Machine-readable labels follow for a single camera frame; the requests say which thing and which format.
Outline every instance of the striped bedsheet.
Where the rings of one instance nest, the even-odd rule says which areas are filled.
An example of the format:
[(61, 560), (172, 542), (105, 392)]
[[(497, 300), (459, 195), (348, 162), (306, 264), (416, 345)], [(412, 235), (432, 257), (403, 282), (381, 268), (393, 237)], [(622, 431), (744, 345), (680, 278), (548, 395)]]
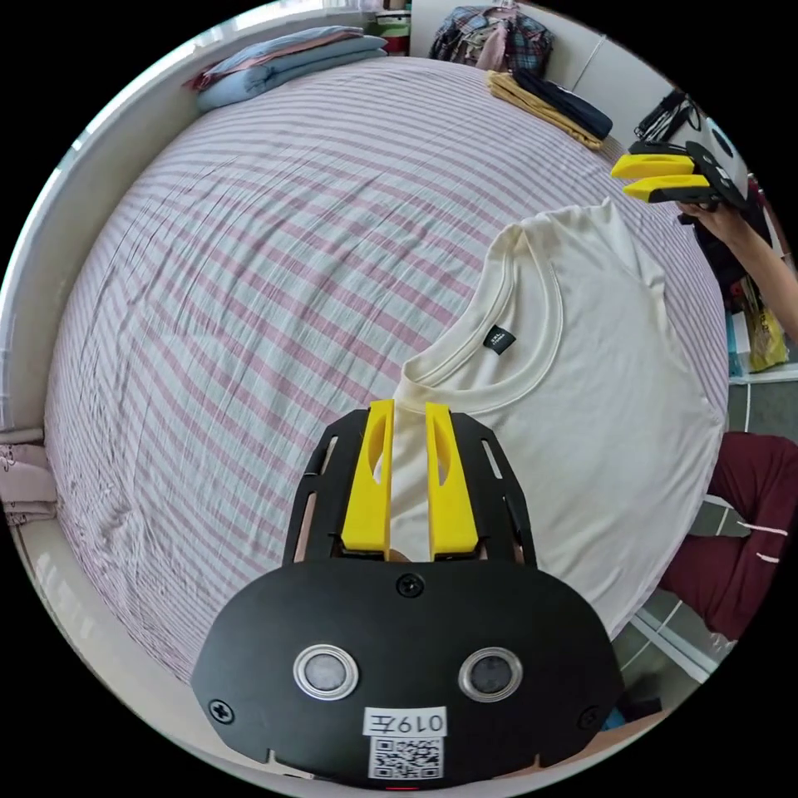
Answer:
[(278, 566), (323, 428), (393, 393), (510, 222), (611, 196), (663, 264), (672, 324), (725, 412), (720, 297), (692, 232), (623, 195), (617, 146), (584, 149), (484, 77), (387, 58), (213, 111), (96, 241), (47, 397), (59, 515), (113, 613), (178, 678), (225, 601)]

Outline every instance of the person's hand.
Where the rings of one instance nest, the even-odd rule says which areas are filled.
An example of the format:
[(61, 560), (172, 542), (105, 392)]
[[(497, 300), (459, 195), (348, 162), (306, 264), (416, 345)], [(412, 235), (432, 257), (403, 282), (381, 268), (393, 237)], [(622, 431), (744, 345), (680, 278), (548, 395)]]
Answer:
[(700, 205), (685, 205), (682, 202), (677, 202), (677, 205), (682, 213), (695, 216), (708, 232), (726, 245), (741, 242), (753, 233), (739, 212), (728, 205), (718, 205), (714, 212), (704, 210)]

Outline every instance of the folded yellow cloth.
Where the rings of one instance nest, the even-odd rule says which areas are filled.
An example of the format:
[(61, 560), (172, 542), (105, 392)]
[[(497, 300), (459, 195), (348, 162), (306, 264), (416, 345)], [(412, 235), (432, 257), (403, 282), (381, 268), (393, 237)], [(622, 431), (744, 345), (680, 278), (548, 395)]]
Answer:
[(574, 124), (567, 116), (563, 116), (545, 100), (522, 89), (508, 72), (489, 71), (487, 77), (488, 88), (494, 97), (509, 102), (522, 111), (533, 114), (539, 119), (549, 122), (560, 128), (571, 138), (584, 144), (590, 150), (600, 150), (603, 142), (594, 135), (590, 135), (584, 128)]

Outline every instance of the person's leg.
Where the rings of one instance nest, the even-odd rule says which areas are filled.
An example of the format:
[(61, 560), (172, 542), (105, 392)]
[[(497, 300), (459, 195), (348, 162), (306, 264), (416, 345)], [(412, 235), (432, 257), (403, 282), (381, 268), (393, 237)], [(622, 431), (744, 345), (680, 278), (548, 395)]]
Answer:
[(798, 446), (786, 438), (724, 435), (710, 484), (752, 527), (747, 538), (688, 535), (660, 587), (707, 627), (740, 637), (770, 587), (798, 505)]

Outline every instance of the clothes pile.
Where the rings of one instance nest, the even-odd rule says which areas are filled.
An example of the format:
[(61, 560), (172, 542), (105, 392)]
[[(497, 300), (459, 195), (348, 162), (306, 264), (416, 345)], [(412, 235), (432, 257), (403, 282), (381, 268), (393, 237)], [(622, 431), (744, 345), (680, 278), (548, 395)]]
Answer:
[[(6, 440), (25, 436), (3, 433)], [(44, 446), (27, 443), (0, 445), (0, 497), (9, 527), (56, 516), (56, 483)]]
[(297, 77), (386, 55), (386, 40), (360, 27), (314, 27), (245, 47), (185, 85), (202, 112), (251, 100)]
[(553, 44), (551, 31), (515, 3), (459, 6), (438, 28), (430, 58), (485, 70), (526, 69), (543, 76)]
[(489, 71), (490, 93), (560, 128), (590, 150), (600, 150), (613, 121), (573, 92), (532, 71)]

